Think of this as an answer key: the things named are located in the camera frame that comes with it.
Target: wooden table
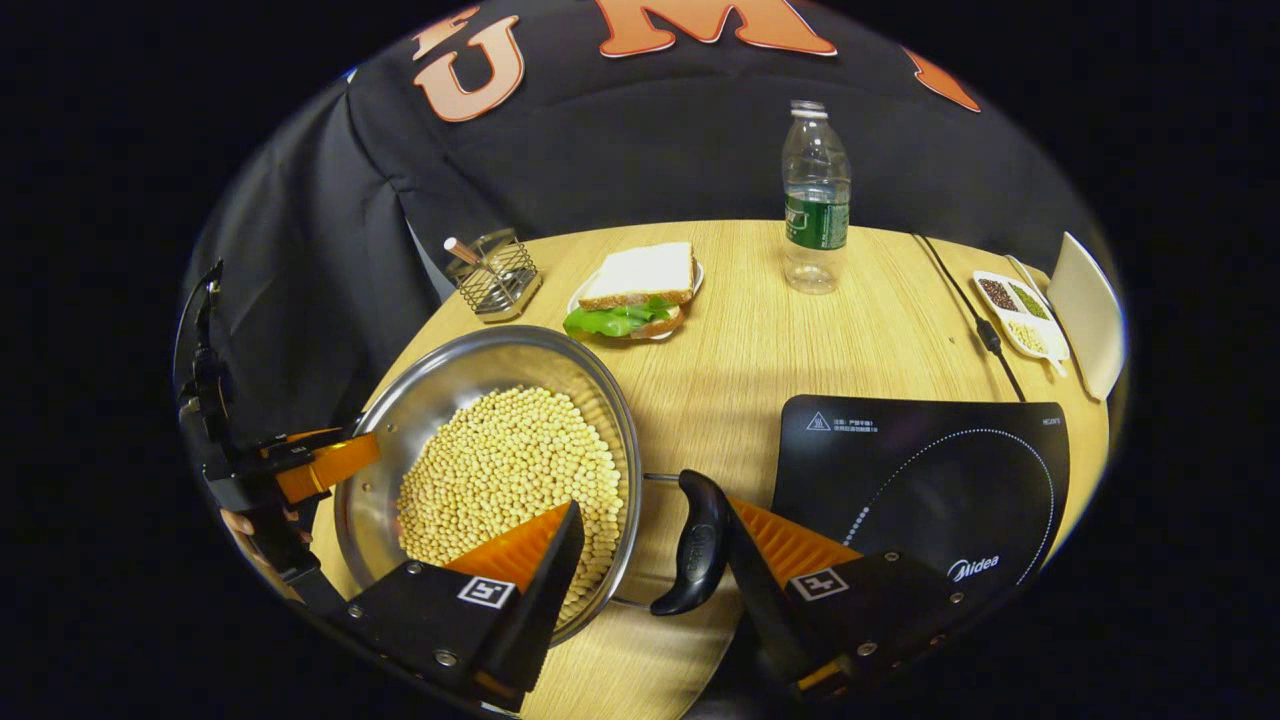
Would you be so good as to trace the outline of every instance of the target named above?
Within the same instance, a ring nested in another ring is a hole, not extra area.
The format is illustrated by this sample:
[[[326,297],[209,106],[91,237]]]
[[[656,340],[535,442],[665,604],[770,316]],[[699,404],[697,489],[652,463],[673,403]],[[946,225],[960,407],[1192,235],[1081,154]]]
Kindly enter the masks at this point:
[[[809,296],[782,278],[782,232],[781,222],[716,220],[531,241],[527,247],[544,284],[513,322],[559,329],[568,297],[609,252],[692,242],[705,279],[687,306],[685,324],[662,342],[591,348],[626,395],[645,471],[695,469],[727,493],[762,505],[773,497],[780,416],[792,396],[1018,401],[923,242],[852,227],[840,288]],[[1000,255],[942,241],[934,246],[970,302],[996,323],[977,296],[973,270],[1015,278],[1018,270]],[[1032,273],[1041,288],[1047,287],[1042,272]],[[484,327],[462,297],[452,296],[404,348],[374,397],[416,359]],[[1065,414],[1069,495],[1052,556],[1097,487],[1107,455],[1106,405],[1085,395],[1074,359],[1061,378],[1043,361],[1016,351],[1006,356],[1028,401],[1056,401]],[[669,585],[685,507],[678,489],[662,483],[645,487],[620,594],[648,602]],[[324,573],[346,597],[353,596],[330,500],[320,505],[312,534]],[[552,648],[521,714],[535,720],[680,717],[714,673],[740,615],[730,573],[710,601],[686,615],[653,618],[611,603],[581,633]]]

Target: black pot handle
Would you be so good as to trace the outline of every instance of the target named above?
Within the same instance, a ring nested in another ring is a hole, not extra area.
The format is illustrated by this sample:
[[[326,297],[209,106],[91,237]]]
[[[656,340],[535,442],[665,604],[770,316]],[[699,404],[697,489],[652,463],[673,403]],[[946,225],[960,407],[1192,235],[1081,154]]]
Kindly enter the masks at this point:
[[[680,473],[680,489],[689,500],[689,519],[676,548],[676,584],[649,605],[654,615],[680,615],[707,602],[728,561],[732,507],[724,492],[692,470]]]

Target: bottle cap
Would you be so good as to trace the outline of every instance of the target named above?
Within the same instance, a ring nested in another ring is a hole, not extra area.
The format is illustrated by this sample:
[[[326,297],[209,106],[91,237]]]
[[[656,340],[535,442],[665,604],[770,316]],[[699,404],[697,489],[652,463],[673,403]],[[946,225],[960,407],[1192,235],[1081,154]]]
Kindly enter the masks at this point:
[[[792,100],[791,115],[795,118],[817,118],[824,120],[827,119],[827,108],[822,102],[814,102],[813,100]]]

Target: wire mesh basket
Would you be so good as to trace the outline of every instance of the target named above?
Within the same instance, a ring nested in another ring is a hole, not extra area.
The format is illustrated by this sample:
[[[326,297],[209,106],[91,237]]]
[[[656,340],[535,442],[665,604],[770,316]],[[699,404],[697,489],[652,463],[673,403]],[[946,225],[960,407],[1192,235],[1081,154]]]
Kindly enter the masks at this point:
[[[463,300],[485,323],[518,316],[543,284],[543,275],[516,231],[492,232],[467,247],[480,256],[480,265],[453,260],[444,268],[445,277],[458,286]]]

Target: lettuce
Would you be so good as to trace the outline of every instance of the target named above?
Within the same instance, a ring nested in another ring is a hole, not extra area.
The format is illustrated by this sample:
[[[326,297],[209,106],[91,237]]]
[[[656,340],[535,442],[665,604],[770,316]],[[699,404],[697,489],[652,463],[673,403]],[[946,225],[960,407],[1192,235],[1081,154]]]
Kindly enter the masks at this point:
[[[573,310],[564,318],[564,332],[568,334],[596,333],[607,337],[627,337],[654,319],[667,319],[675,302],[653,297],[644,305],[627,305],[608,310]]]

